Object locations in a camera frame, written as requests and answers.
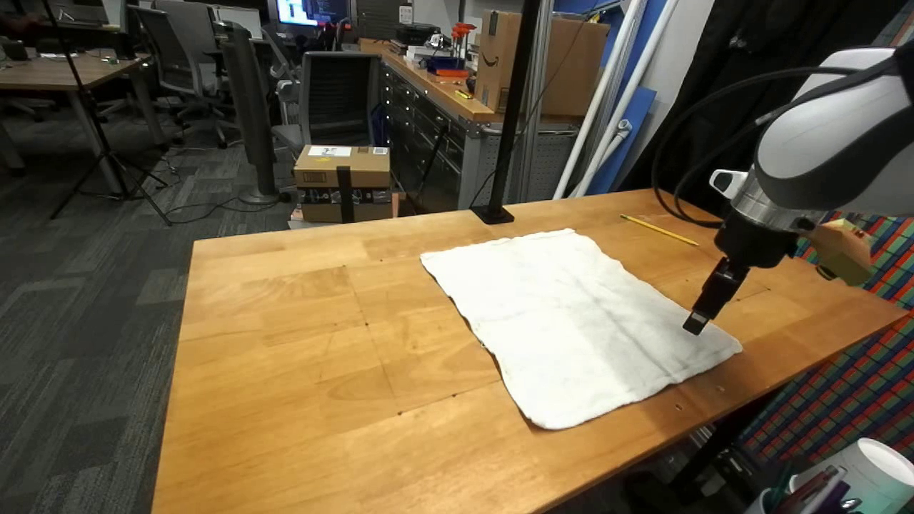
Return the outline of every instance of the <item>cabinet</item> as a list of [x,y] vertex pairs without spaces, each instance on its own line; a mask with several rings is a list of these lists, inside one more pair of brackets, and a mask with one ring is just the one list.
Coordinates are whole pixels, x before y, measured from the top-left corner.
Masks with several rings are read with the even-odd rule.
[[[403,69],[384,66],[384,106],[388,119],[393,173],[426,211],[456,211],[487,202],[501,151],[501,119],[461,116]],[[508,202],[550,201],[574,145],[574,123],[540,123],[538,158],[520,165],[520,141],[508,173]]]

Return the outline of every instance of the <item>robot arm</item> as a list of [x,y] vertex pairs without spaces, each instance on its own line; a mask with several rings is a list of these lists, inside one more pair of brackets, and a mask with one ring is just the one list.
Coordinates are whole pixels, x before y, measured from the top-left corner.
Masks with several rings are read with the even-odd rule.
[[760,136],[753,172],[715,172],[733,201],[717,232],[723,260],[704,285],[687,332],[700,335],[750,268],[795,255],[798,238],[830,211],[914,215],[914,43],[837,52],[823,66],[861,69],[813,78]]

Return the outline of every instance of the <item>white towel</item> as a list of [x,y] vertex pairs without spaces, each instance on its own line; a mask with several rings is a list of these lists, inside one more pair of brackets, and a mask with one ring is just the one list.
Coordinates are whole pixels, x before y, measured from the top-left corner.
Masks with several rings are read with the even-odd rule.
[[498,356],[520,412],[573,429],[744,352],[573,229],[424,255],[424,266]]

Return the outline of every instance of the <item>fabric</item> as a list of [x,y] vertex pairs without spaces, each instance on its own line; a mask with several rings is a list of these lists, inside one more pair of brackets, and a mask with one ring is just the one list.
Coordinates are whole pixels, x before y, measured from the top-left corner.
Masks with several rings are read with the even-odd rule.
[[744,352],[573,229],[424,255],[424,266],[498,356],[520,412],[573,429]]
[[813,466],[861,436],[914,459],[914,219],[874,216],[863,229],[874,238],[867,288],[910,315],[781,392],[740,439],[760,462]]

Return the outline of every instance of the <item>wooden table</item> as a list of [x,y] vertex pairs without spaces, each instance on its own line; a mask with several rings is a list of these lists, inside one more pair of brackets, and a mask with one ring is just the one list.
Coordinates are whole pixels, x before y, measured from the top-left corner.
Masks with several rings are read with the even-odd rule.
[[[166,143],[166,135],[164,135],[164,128],[156,116],[151,99],[150,99],[150,89],[141,78],[141,66],[146,62],[146,58],[116,59],[111,52],[98,52],[98,55],[81,55],[81,58],[76,58],[76,62],[77,62],[77,72],[81,72],[81,81],[86,89],[98,89],[98,85],[111,83],[118,78],[128,78],[138,92],[138,103],[141,103],[141,111],[150,123],[156,143],[161,143],[161,145]],[[68,103],[76,106],[81,123],[90,131],[91,151],[96,153],[103,151],[103,141],[101,141],[103,135],[98,135],[91,113],[81,103],[77,81],[71,78],[67,58],[4,59],[0,62],[0,92],[20,92],[20,93],[63,92],[68,96]],[[0,123],[0,153],[13,168],[24,168],[24,158],[14,151],[4,123]],[[111,192],[118,192],[111,162],[103,161],[103,172],[106,172]]]
[[[420,255],[577,229],[691,308],[713,232],[648,192],[200,241],[156,510],[531,510],[775,392],[903,312],[810,263],[753,270],[721,326],[747,352],[570,430],[531,429]],[[700,242],[648,232],[643,216]]]

